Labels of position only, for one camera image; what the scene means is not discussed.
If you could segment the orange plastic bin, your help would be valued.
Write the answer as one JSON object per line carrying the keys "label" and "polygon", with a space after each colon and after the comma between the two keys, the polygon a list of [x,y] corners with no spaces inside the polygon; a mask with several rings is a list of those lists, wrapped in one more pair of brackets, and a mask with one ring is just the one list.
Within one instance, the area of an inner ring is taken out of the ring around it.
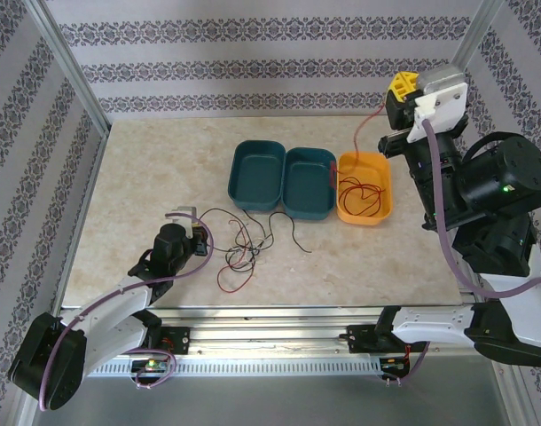
{"label": "orange plastic bin", "polygon": [[347,152],[337,162],[336,208],[340,220],[352,225],[378,225],[393,210],[392,179],[382,154]]}

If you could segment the aluminium frame post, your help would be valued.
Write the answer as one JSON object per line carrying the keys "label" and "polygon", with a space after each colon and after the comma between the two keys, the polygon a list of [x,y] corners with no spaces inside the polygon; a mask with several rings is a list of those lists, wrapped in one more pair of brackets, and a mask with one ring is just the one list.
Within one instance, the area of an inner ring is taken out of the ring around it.
{"label": "aluminium frame post", "polygon": [[90,87],[81,66],[74,57],[66,38],[62,34],[57,21],[53,18],[45,0],[22,0],[22,2],[35,21],[46,43],[51,48],[65,77],[74,87],[92,122],[96,125],[99,135],[107,137],[112,124],[106,117],[104,109]]}
{"label": "aluminium frame post", "polygon": [[460,46],[456,50],[456,53],[453,55],[451,63],[449,63],[455,65],[464,72],[468,89],[470,87],[467,78],[468,62],[474,55],[476,47],[479,45],[484,33],[489,28],[504,1],[505,0],[482,0],[472,23],[468,26],[466,35],[460,42]]}

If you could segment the aluminium mounting rail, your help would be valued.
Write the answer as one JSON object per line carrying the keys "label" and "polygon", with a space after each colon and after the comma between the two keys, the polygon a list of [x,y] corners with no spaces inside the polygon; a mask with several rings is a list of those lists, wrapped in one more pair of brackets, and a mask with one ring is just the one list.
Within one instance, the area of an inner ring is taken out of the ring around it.
{"label": "aluminium mounting rail", "polygon": [[152,308],[165,326],[188,327],[188,356],[212,359],[333,357],[349,325],[375,324],[380,307],[215,306]]}

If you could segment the teal plastic bin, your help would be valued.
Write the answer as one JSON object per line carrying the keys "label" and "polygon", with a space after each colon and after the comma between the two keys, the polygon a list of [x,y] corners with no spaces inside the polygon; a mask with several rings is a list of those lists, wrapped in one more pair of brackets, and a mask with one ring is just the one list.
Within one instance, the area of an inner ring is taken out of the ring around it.
{"label": "teal plastic bin", "polygon": [[286,153],[282,204],[288,216],[321,221],[334,206],[335,156],[322,148],[296,147]]}
{"label": "teal plastic bin", "polygon": [[228,194],[238,209],[272,211],[282,194],[286,149],[270,140],[245,140],[235,149]]}

